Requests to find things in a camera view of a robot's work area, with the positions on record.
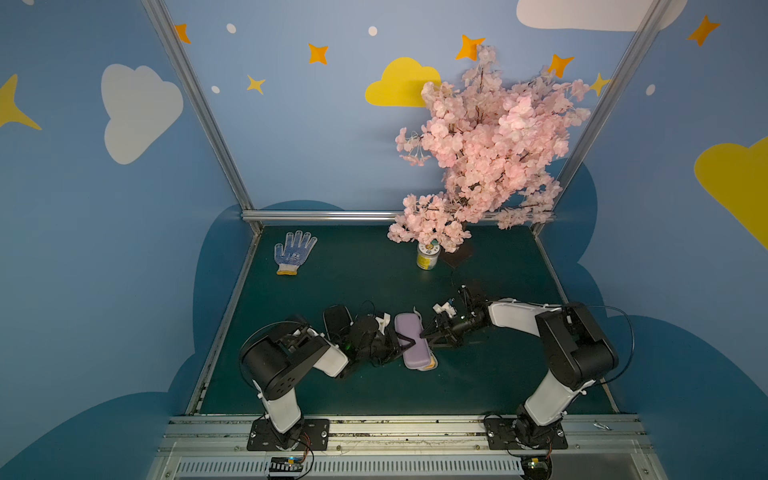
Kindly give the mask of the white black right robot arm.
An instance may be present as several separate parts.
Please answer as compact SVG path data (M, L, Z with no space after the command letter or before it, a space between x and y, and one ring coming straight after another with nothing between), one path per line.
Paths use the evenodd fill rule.
M466 334L488 326L537 337L548 371L518 414L516 425L528 434L554 429L577 396L607 384L605 376L619 367L619 355L588 305L490 300L467 286L459 294L466 314L458 315L449 302L435 306L435 316L421 337L431 346L458 347Z

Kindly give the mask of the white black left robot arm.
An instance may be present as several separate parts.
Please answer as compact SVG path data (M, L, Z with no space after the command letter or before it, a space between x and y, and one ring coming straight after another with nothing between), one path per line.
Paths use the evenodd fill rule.
M419 334L402 334L392 317L377 310L354 318L336 304L322 314L325 330L295 315L252 334L238 354L244 381L258 392L276 438L290 446L299 440L303 414L295 388L313 369L345 378L362 365L383 366L414 349Z

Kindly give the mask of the dark brown tree base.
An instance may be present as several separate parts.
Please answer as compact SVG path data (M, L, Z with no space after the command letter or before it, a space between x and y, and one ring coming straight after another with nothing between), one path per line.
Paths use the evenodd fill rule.
M457 268L463 262L471 258L473 254L474 246L469 242L465 242L460 245L454 252L443 250L440 253L440 259L451 268Z

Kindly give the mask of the yellow white tin can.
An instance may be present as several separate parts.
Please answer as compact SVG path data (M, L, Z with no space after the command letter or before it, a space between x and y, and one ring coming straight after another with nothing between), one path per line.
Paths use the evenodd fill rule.
M417 248L417 266L425 271L432 270L438 260L441 252L441 246L436 240L429 243L419 243Z

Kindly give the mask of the white blue dotted work glove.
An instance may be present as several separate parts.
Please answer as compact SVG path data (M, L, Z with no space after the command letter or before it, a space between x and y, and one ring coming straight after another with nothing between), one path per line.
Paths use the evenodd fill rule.
M282 243L274 246L274 261L279 276L295 276L306 262L318 238L310 232L296 230L287 232Z

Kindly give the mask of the controller circuit board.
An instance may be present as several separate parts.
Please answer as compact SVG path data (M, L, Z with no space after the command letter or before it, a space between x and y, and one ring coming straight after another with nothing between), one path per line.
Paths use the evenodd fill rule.
M297 479L304 474L304 461L298 457L271 457L267 462L268 479Z
M553 464L546 456L527 456L520 459L523 480L549 480Z

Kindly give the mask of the right controller circuit board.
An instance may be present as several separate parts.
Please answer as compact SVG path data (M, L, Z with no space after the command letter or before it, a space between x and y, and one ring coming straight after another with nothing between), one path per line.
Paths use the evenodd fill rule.
M527 456L520 459L523 480L549 480L553 464L546 456Z

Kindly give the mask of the pink cherry blossom tree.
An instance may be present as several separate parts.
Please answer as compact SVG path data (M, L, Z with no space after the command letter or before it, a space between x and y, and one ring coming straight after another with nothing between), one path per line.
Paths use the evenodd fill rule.
M422 99L431 117L420 131L400 130L395 142L414 166L435 159L443 171L440 192L410 194L388 230L397 243L437 243L453 253L469 226L492 216L501 229L545 224L552 218L560 183L549 173L570 150L570 130L590 111L580 103L591 86L565 82L554 68L504 86L491 46L477 48L463 88L426 83Z

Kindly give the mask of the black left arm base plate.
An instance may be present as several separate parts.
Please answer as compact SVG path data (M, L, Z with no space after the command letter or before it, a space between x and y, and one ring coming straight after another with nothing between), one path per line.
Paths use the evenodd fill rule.
M328 419L301 419L286 433L277 431L266 418L255 420L250 429L248 451L292 451L309 447L313 451L326 451L330 437Z

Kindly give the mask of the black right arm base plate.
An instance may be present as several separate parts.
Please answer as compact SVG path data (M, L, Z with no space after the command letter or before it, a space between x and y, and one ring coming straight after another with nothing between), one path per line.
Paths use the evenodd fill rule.
M568 442L560 421L539 426L527 416L485 416L481 421L490 450L566 450Z

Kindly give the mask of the rear aluminium frame bar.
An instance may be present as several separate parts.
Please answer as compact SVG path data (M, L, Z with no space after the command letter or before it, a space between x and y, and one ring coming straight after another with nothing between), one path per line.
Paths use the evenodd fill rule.
M247 222L394 222L398 211L244 210Z

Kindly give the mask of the aluminium front rail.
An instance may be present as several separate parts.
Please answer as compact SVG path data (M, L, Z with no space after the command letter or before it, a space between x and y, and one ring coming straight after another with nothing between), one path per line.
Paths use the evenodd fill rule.
M476 415L309 416L328 419L326 451L248 451L256 416L170 420L150 479L268 479L271 457L304 461L297 479L522 479L520 459L546 456L550 479L663 479L664 468L635 415L574 415L566 450L490 450Z

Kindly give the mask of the right aluminium frame post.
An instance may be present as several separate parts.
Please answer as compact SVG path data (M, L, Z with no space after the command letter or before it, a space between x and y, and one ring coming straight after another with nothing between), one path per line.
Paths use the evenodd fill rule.
M663 19L672 5L672 0L654 0L650 3L645 16L613 73L610 85L601 95L601 99L598 101L594 112L586 124L584 133L579 138L573 153L567 159L557 177L561 191L553 200L552 213L556 212L558 204L572 183L576 173L586 160L588 153L599 138L600 133L607 124L636 70L662 30Z

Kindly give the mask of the aluminium frame post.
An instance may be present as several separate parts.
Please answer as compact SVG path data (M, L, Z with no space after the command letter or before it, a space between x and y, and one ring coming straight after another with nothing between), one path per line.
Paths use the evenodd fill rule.
M234 157L226 144L210 105L205 98L203 89L194 68L185 52L171 15L164 1L141 1L152 26L157 33L163 48L179 77L181 85L187 94L190 104L200 122L205 136L212 147L218 163L230 185L232 192L241 208L242 215L253 209L254 205L247 191L242 175Z
M576 173L586 160L588 153L599 138L600 133L607 124L636 70L662 30L663 19L672 5L672 0L654 0L650 3L645 16L613 73L610 85L601 95L601 99L598 101L594 112L586 124L584 133L579 138L573 153L567 159L557 177L561 191L553 200L552 213L556 212L558 204L572 183Z

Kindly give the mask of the left aluminium frame post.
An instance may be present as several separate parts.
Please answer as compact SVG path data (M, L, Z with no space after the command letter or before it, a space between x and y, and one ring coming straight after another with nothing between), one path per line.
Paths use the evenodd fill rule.
M190 104L200 122L205 136L212 147L218 163L230 185L232 192L241 208L242 215L253 209L254 205L247 191L242 175L234 157L226 144L210 105L205 98L203 89L194 68L185 52L171 15L164 1L141 1L152 26L157 33L163 48L179 77L181 85L187 94Z

